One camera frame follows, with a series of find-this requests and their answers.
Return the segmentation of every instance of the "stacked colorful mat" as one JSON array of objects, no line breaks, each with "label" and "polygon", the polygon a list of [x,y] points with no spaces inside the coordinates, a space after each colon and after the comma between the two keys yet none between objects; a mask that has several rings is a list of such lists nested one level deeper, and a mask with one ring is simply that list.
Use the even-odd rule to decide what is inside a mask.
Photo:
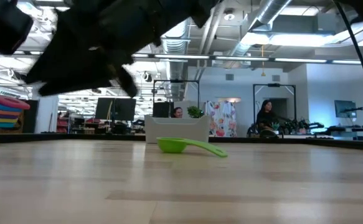
[{"label": "stacked colorful mat", "polygon": [[12,128],[17,123],[22,110],[30,106],[18,99],[0,95],[0,128]]}]

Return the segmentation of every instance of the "potted plant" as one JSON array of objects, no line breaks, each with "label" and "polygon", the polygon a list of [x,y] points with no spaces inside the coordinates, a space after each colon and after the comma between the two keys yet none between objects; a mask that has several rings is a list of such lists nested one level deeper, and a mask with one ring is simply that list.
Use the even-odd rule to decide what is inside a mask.
[{"label": "potted plant", "polygon": [[188,115],[191,118],[201,118],[204,115],[204,112],[200,110],[197,106],[190,106],[187,108]]},{"label": "potted plant", "polygon": [[279,123],[271,123],[271,127],[273,128],[273,132],[275,134],[280,134],[279,132],[279,128],[280,128],[280,124]]}]

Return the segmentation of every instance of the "ceiling duct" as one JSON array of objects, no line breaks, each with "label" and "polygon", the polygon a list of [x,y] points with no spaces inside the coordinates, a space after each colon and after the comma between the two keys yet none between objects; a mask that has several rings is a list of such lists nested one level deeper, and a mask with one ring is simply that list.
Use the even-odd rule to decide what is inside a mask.
[{"label": "ceiling duct", "polygon": [[[166,54],[186,54],[187,42],[185,39],[188,36],[188,22],[189,19],[186,19],[165,33],[164,36],[167,37],[167,39],[162,40],[162,42],[163,50]],[[168,79],[186,79],[186,77],[183,75],[185,74],[183,72],[183,62],[166,62],[166,65]],[[171,85],[172,97],[181,100],[182,94],[180,90],[181,85]]]},{"label": "ceiling duct", "polygon": [[[291,1],[292,0],[262,0],[259,9],[252,13],[254,19],[249,19],[248,21],[248,16],[245,17],[245,21],[243,21],[243,25],[241,26],[241,31],[243,32],[243,30],[245,30],[245,36],[242,37],[229,55],[236,57],[244,56],[252,46],[249,43],[249,39],[251,39],[251,37],[248,36],[249,31],[271,24]],[[230,68],[233,67],[234,63],[235,62],[229,62],[226,63],[225,66]]]}]

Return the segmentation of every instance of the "wooden table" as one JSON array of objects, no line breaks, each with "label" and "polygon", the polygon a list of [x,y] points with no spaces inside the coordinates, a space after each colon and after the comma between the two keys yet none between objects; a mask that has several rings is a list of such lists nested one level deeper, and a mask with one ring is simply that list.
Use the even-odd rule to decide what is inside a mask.
[{"label": "wooden table", "polygon": [[363,223],[363,151],[144,142],[0,144],[0,223]]}]

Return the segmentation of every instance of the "ceiling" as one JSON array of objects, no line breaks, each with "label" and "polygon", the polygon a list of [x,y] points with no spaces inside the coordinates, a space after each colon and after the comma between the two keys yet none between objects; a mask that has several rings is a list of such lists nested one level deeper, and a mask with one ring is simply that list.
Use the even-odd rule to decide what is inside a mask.
[{"label": "ceiling", "polygon": [[[10,94],[18,94],[22,97],[31,97],[32,86],[17,86],[16,84],[22,83],[21,80],[16,78],[12,70],[27,73],[28,69],[33,65],[39,56],[39,52],[43,51],[45,46],[51,40],[51,32],[55,27],[56,15],[53,9],[57,7],[59,10],[66,10],[66,5],[61,0],[51,1],[34,1],[35,7],[38,9],[38,14],[33,14],[35,24],[30,32],[27,40],[18,49],[19,51],[29,51],[28,55],[16,55],[11,57],[0,56],[0,91],[5,91]],[[229,52],[242,38],[240,34],[240,26],[247,13],[257,10],[260,0],[225,0],[225,8],[230,9],[235,16],[232,20],[225,20],[225,14],[218,14],[216,17],[221,17],[218,28],[212,30],[214,32],[214,39],[209,46],[208,54],[214,52]],[[287,15],[302,15],[314,16],[319,11],[326,13],[334,13],[332,1],[328,0],[294,0],[284,9],[281,14]],[[198,54],[202,36],[204,35],[204,28],[198,29],[192,20],[188,21],[188,38],[185,41],[187,45],[187,54]],[[265,56],[265,57],[293,57],[305,58],[315,57],[313,52],[316,52],[315,47],[289,47],[279,45],[264,45],[263,48],[251,47],[248,51],[252,56]],[[326,52],[340,51],[344,58],[355,58],[355,53],[352,47],[338,47],[331,49],[322,49],[322,54]],[[139,51],[140,53],[163,53],[162,47],[155,47],[153,45],[146,46]],[[189,62],[189,65],[196,65],[196,62]],[[132,65],[127,65],[126,69],[133,74],[133,77],[140,89],[138,99],[138,107],[136,112],[139,115],[152,113],[152,88],[153,82],[147,82],[142,78],[144,74],[150,74],[153,79],[169,79],[168,62],[155,61],[144,62],[137,61]],[[261,68],[261,62],[252,62],[250,69]],[[265,64],[266,68],[282,68],[285,71],[292,68],[294,65],[290,63],[271,63]],[[166,101],[170,99],[171,87],[168,83],[156,83],[163,87],[156,93],[156,101]],[[83,114],[94,114],[95,106],[98,97],[124,97],[126,96],[119,88],[101,88],[101,93],[92,92],[91,90],[79,91],[76,93],[67,93],[60,95],[60,106],[68,110],[78,111]]]}]

